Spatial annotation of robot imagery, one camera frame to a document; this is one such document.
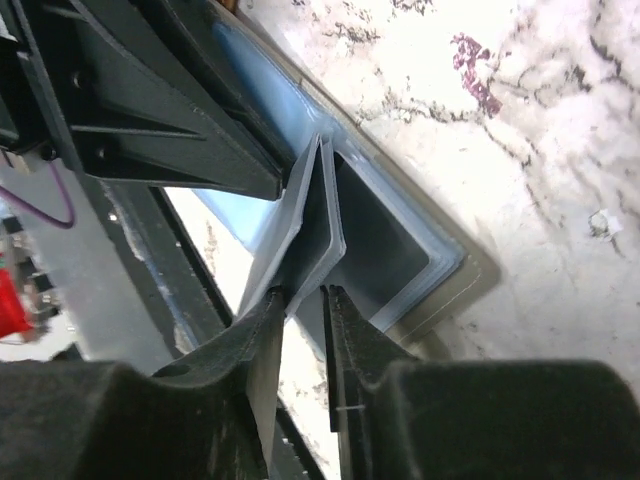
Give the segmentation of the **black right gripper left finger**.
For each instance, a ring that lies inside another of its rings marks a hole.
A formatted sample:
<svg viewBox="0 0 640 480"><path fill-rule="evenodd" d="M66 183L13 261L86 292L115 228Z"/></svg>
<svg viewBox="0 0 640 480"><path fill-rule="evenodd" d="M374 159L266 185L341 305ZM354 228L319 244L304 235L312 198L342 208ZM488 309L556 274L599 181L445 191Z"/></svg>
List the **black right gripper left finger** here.
<svg viewBox="0 0 640 480"><path fill-rule="evenodd" d="M1 366L5 479L265 479L285 317L270 289L153 375L121 362Z"/></svg>

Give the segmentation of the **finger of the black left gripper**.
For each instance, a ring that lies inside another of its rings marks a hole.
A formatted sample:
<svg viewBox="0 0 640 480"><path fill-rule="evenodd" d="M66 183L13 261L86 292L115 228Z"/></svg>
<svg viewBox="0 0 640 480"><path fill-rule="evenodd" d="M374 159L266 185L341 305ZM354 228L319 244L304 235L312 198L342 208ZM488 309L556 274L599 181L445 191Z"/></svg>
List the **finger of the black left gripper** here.
<svg viewBox="0 0 640 480"><path fill-rule="evenodd" d="M14 5L14 151L109 181L277 199L285 175L177 60L138 1Z"/></svg>
<svg viewBox="0 0 640 480"><path fill-rule="evenodd" d="M138 1L136 8L186 70L245 135L264 150L279 173L287 175L295 162L293 150L266 118L215 37L220 16L213 3L148 0Z"/></svg>

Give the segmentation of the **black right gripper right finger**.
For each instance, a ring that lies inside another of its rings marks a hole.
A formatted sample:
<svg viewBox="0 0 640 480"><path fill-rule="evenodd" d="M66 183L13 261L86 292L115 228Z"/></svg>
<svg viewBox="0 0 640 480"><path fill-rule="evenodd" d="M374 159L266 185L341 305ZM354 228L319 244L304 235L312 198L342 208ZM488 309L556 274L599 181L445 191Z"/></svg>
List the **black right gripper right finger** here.
<svg viewBox="0 0 640 480"><path fill-rule="evenodd" d="M424 361L321 290L345 479L635 479L639 408L591 360Z"/></svg>

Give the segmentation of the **grey card holder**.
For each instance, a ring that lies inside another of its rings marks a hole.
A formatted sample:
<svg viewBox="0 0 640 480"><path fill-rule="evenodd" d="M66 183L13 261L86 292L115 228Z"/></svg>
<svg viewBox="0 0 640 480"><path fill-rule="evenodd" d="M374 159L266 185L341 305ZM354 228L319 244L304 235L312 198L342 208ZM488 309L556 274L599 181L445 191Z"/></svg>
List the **grey card holder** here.
<svg viewBox="0 0 640 480"><path fill-rule="evenodd" d="M346 253L296 311L286 307L287 314L325 352L320 290L339 285L367 321L412 354L452 359L452 348L435 329L496 285L496 262L307 69L265 32L213 5L220 16L215 37L295 155L289 182L275 201L200 192L232 232L248 229L244 243L253 262L239 310L252 307L268 287L282 285L278 274L301 226L312 159L330 141Z"/></svg>

